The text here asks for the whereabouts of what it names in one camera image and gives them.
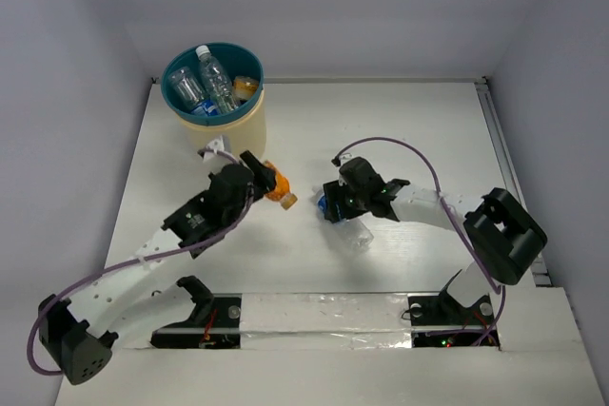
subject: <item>trash bin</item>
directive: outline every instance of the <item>trash bin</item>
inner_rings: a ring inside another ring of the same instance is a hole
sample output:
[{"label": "trash bin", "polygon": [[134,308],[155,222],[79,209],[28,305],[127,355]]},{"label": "trash bin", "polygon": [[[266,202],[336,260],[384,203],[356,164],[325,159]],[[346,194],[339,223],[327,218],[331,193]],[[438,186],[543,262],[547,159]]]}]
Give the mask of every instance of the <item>trash bin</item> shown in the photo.
[{"label": "trash bin", "polygon": [[186,128],[188,139],[195,148],[207,145],[218,135],[225,135],[234,155],[249,149],[257,157],[262,157],[266,146],[263,67],[258,58],[245,48],[230,43],[206,45],[223,65],[231,80],[236,76],[248,76],[260,82],[254,95],[227,114],[200,116],[185,111],[182,99],[171,87],[167,77],[178,68],[189,67],[199,79],[199,59],[195,52],[197,47],[193,47],[173,59],[163,72],[163,97],[167,105],[179,116],[180,123]]}]

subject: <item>bolt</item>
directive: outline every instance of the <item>bolt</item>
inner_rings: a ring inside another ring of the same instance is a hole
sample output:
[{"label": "bolt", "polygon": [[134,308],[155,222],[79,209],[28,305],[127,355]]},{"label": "bolt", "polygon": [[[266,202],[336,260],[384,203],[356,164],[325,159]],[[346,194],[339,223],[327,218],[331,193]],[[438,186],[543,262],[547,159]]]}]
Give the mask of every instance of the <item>bolt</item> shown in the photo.
[{"label": "bolt", "polygon": [[488,318],[493,315],[493,306],[491,306],[491,303],[481,303],[480,312],[483,316]]},{"label": "bolt", "polygon": [[228,316],[231,319],[238,319],[241,316],[241,308],[239,306],[230,306],[228,308]]},{"label": "bolt", "polygon": [[419,318],[422,316],[422,308],[418,303],[412,303],[410,305],[410,316],[413,318]]}]

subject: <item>red wire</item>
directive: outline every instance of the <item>red wire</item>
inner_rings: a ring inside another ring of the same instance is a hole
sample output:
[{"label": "red wire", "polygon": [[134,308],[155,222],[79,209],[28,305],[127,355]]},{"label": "red wire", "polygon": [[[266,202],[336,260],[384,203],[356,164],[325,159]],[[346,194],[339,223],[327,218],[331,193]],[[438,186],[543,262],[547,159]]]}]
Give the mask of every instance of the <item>red wire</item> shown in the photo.
[{"label": "red wire", "polygon": [[478,312],[474,311],[474,317],[476,319],[478,319],[480,322],[482,322],[482,325],[484,325],[484,330],[486,330],[486,322],[484,321],[482,316],[480,314],[478,314]]},{"label": "red wire", "polygon": [[203,337],[201,338],[201,342],[209,340],[209,329],[213,326],[213,321],[216,319],[216,315],[218,314],[218,310],[214,309],[211,313],[211,317],[209,318],[209,322],[206,325],[206,329],[203,332]]}]

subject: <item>orange bottle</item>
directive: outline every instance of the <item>orange bottle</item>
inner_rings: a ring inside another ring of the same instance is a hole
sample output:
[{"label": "orange bottle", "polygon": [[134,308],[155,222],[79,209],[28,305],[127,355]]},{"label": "orange bottle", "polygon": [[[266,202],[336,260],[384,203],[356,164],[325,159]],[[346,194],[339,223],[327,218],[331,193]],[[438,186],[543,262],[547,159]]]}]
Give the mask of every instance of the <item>orange bottle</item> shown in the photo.
[{"label": "orange bottle", "polygon": [[276,182],[275,188],[271,192],[265,194],[265,197],[273,202],[279,202],[283,209],[289,209],[298,200],[298,197],[289,191],[289,181],[280,173],[275,165],[269,161],[265,161],[265,166],[275,170]]}]

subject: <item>water bottle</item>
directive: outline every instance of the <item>water bottle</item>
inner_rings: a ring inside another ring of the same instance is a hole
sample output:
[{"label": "water bottle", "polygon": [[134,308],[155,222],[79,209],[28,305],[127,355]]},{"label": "water bottle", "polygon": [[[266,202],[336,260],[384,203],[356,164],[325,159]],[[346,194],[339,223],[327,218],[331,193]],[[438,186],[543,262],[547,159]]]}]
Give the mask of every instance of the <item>water bottle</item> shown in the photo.
[{"label": "water bottle", "polygon": [[182,67],[169,75],[171,86],[178,93],[186,111],[198,116],[214,116],[220,114],[218,108],[209,100],[206,91],[196,80],[190,68]]},{"label": "water bottle", "polygon": [[211,100],[223,114],[237,109],[238,105],[232,96],[232,82],[222,64],[211,55],[209,48],[205,45],[199,46],[196,52],[201,62],[199,65],[201,81]]},{"label": "water bottle", "polygon": [[327,201],[324,192],[321,189],[315,193],[314,201],[319,208],[318,214],[320,215],[320,219],[323,219],[324,222],[332,227],[332,231],[349,251],[363,252],[368,249],[374,240],[374,235],[372,235],[372,232],[368,230],[368,227],[366,227],[359,218],[332,223],[324,219]]}]

